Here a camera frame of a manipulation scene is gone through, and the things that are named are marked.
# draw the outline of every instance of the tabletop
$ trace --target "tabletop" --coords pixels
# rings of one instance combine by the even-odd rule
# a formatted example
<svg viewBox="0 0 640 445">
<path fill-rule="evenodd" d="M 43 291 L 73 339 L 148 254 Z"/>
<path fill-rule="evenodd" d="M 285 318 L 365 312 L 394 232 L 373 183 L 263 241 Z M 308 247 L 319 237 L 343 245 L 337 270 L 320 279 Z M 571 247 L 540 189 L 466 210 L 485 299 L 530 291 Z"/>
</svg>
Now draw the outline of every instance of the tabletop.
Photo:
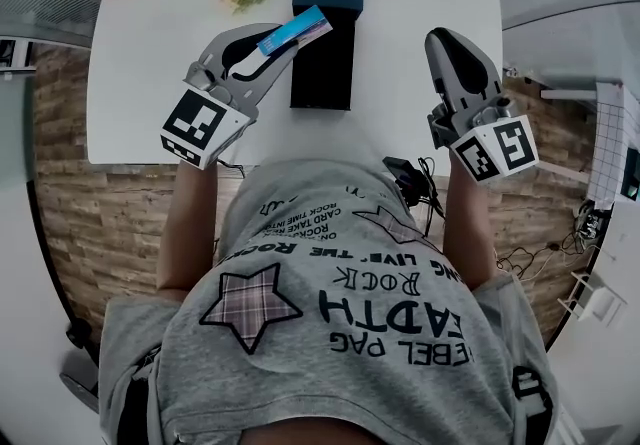
<svg viewBox="0 0 640 445">
<path fill-rule="evenodd" d="M 291 0 L 266 0 L 243 13 L 221 0 L 102 0 L 89 66 L 89 161 L 177 163 L 162 148 L 160 129 L 183 91 L 189 64 L 223 31 L 292 16 Z M 447 151 L 435 150 L 427 122 L 440 103 L 424 51 L 435 27 L 467 36 L 501 72 L 500 0 L 364 0 L 351 111 L 290 109 L 289 66 L 259 104 L 257 123 L 221 159 L 258 165 L 337 158 L 383 169 L 387 155 L 414 165 L 418 157 L 432 157 L 436 174 L 448 175 Z"/>
</svg>

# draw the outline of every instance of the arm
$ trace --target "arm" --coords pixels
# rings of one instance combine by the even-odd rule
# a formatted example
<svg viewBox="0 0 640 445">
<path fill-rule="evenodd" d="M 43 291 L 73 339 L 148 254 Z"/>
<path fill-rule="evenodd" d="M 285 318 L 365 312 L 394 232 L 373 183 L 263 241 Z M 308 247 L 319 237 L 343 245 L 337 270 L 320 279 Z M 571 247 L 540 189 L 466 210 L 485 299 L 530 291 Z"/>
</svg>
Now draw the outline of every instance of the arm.
<svg viewBox="0 0 640 445">
<path fill-rule="evenodd" d="M 487 190 L 469 176 L 450 152 L 444 254 L 473 290 L 496 273 Z"/>
<path fill-rule="evenodd" d="M 156 271 L 158 295 L 182 301 L 211 269 L 217 198 L 217 163 L 205 171 L 180 163 L 160 241 Z"/>
</svg>

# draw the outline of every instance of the black device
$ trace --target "black device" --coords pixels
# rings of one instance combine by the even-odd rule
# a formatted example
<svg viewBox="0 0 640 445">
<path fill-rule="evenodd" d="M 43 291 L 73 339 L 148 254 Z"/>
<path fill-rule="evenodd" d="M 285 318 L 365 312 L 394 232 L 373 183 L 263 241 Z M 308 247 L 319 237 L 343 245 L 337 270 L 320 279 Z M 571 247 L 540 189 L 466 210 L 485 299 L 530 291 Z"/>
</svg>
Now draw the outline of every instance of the black device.
<svg viewBox="0 0 640 445">
<path fill-rule="evenodd" d="M 624 167 L 624 178 L 622 179 L 622 187 L 620 193 L 627 198 L 636 200 L 638 198 L 638 189 L 640 188 L 640 156 L 638 150 L 633 148 L 627 149 L 627 160 Z"/>
<path fill-rule="evenodd" d="M 396 185 L 409 207 L 420 203 L 420 197 L 429 196 L 429 182 L 424 174 L 414 168 L 411 163 L 396 157 L 385 157 L 382 162 L 395 177 Z"/>
<path fill-rule="evenodd" d="M 427 160 L 420 158 L 420 169 L 415 169 L 411 163 L 405 159 L 396 157 L 385 157 L 382 162 L 396 179 L 396 185 L 400 188 L 400 192 L 407 206 L 415 207 L 418 203 L 426 203 L 429 205 L 427 212 L 427 224 L 425 226 L 424 235 L 429 235 L 431 228 L 431 220 L 435 211 L 442 219 L 444 219 L 444 210 L 438 200 L 438 191 L 433 181 L 431 169 L 427 164 Z"/>
<path fill-rule="evenodd" d="M 333 31 L 306 45 L 294 59 L 291 107 L 349 110 L 355 23 L 363 0 L 293 0 L 292 5 L 295 16 L 317 5 Z"/>
</svg>

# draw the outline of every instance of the person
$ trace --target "person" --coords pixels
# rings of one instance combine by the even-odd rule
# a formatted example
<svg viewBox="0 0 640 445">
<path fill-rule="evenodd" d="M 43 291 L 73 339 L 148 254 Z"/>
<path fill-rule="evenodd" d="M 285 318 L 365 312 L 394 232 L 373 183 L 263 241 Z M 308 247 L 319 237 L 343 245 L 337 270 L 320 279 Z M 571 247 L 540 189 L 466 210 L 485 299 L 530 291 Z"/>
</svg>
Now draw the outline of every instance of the person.
<svg viewBox="0 0 640 445">
<path fill-rule="evenodd" d="M 215 165 L 180 164 L 156 294 L 108 304 L 108 443 L 544 442 L 556 388 L 542 339 L 497 271 L 487 192 L 455 156 L 443 252 L 395 184 L 352 164 L 255 169 L 213 266 L 216 200 Z M 541 387 L 542 421 L 516 368 Z"/>
</svg>

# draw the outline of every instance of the black wire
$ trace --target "black wire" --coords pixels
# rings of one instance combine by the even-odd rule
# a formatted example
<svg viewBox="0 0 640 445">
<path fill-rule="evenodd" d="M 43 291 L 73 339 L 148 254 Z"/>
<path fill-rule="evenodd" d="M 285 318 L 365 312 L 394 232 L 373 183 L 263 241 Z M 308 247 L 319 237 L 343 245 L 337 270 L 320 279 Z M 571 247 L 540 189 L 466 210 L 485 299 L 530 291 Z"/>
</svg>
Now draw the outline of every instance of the black wire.
<svg viewBox="0 0 640 445">
<path fill-rule="evenodd" d="M 244 168 L 242 167 L 241 164 L 227 164 L 224 161 L 221 161 L 220 159 L 218 159 L 218 162 L 220 164 L 222 164 L 225 168 L 229 168 L 229 169 L 237 169 L 240 171 L 240 174 L 242 175 L 242 178 L 246 178 L 245 174 L 244 174 Z"/>
<path fill-rule="evenodd" d="M 427 161 L 431 161 L 433 167 L 429 168 Z M 424 235 L 429 235 L 429 230 L 431 230 L 431 222 L 433 220 L 433 212 L 435 211 L 442 219 L 444 217 L 444 210 L 442 209 L 442 205 L 440 204 L 440 200 L 438 200 L 438 191 L 436 190 L 436 184 L 433 181 L 432 173 L 436 170 L 436 161 L 434 161 L 431 157 L 420 157 L 418 158 L 418 164 L 420 165 L 420 169 L 427 180 L 427 195 L 422 195 L 420 197 L 420 202 L 425 203 L 429 206 L 429 210 L 427 210 L 427 224 L 425 225 Z"/>
<path fill-rule="evenodd" d="M 562 241 L 560 242 L 560 250 L 567 256 L 575 256 L 575 255 L 582 255 L 585 252 L 584 247 L 582 246 L 582 243 L 580 241 L 578 241 L 578 237 L 580 236 L 578 230 L 577 230 L 577 226 L 578 226 L 578 218 L 575 218 L 573 220 L 573 230 L 570 231 L 564 239 L 562 239 Z M 567 244 L 567 239 L 569 238 L 573 239 L 573 242 L 570 244 Z M 573 253 L 569 253 L 569 248 L 571 248 L 571 246 L 573 246 L 574 252 Z M 522 250 L 524 252 L 525 255 L 528 255 L 530 260 L 529 262 L 522 267 L 520 264 L 513 264 L 513 262 L 511 262 L 511 260 L 509 260 L 517 251 Z M 522 246 L 518 246 L 516 249 L 514 249 L 511 253 L 509 253 L 506 257 L 503 258 L 499 258 L 496 261 L 496 265 L 498 266 L 498 269 L 504 269 L 504 263 L 507 262 L 509 264 L 509 270 L 511 272 L 515 271 L 516 268 L 520 269 L 520 272 L 518 272 L 518 274 L 516 275 L 518 278 L 522 278 L 522 275 L 527 271 L 527 269 L 529 269 L 531 267 L 531 265 L 533 264 L 535 258 L 542 253 L 545 250 L 549 250 L 549 251 L 554 251 L 549 245 L 545 246 L 544 248 L 540 248 L 538 251 L 536 251 L 535 253 L 531 253 L 530 251 L 528 251 L 527 249 L 523 248 Z"/>
</svg>

